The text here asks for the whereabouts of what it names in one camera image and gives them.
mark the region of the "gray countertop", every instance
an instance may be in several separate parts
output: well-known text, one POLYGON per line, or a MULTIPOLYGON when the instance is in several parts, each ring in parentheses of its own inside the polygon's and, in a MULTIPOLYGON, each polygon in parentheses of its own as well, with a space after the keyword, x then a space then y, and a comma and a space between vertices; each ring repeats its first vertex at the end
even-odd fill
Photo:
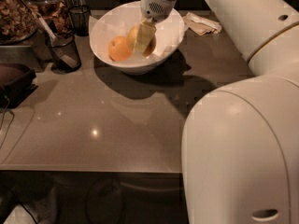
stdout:
POLYGON ((252 77, 231 39, 186 32, 178 50, 143 76, 100 62, 76 37, 74 73, 48 65, 38 88, 6 113, 1 170, 180 173, 185 119, 203 95, 252 77))

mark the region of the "oval hole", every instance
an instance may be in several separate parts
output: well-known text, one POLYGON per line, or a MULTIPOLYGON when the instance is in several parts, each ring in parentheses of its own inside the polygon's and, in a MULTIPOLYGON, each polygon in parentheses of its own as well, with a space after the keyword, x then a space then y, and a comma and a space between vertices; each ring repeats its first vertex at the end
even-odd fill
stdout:
POLYGON ((276 209, 265 209, 265 210, 259 210, 252 213, 252 218, 258 222, 274 220, 277 217, 278 217, 278 210, 276 209))
POLYGON ((288 18, 289 18, 288 15, 281 15, 281 16, 278 17, 278 19, 279 19, 280 21, 285 21, 285 20, 287 20, 288 18))

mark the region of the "orange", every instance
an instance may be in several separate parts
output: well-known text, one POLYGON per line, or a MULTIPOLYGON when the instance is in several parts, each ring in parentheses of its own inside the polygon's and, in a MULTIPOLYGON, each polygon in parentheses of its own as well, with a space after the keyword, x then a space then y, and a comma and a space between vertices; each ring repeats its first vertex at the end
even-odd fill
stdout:
MULTIPOLYGON (((127 35, 127 43, 128 43, 128 48, 130 51, 133 51, 133 49, 134 49, 135 41, 137 39, 138 29, 139 29, 139 25, 133 26, 127 35)), ((146 57, 150 56, 151 53, 155 50, 155 48, 156 48, 156 36, 154 36, 151 39, 148 47, 143 52, 143 55, 146 57)))
POLYGON ((115 36, 108 44, 108 53, 115 62, 127 60, 132 55, 127 45, 127 37, 122 35, 115 36))

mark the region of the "jar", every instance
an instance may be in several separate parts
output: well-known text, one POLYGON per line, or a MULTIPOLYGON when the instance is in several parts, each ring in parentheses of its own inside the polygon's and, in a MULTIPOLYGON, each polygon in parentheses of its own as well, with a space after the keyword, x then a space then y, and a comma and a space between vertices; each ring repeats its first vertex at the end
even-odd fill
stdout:
POLYGON ((23 41, 36 29, 35 18, 22 0, 0 0, 0 45, 23 41))
POLYGON ((29 8, 39 13, 44 20, 52 20, 56 32, 72 31, 66 0, 26 0, 29 8))

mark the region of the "napkin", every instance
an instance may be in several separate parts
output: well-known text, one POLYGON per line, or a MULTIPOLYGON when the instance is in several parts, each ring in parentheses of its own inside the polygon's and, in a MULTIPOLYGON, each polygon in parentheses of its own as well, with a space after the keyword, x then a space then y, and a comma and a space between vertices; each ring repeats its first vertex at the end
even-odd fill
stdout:
POLYGON ((222 30, 222 26, 219 22, 212 21, 188 12, 186 16, 182 17, 185 25, 199 35, 207 33, 218 34, 222 30))

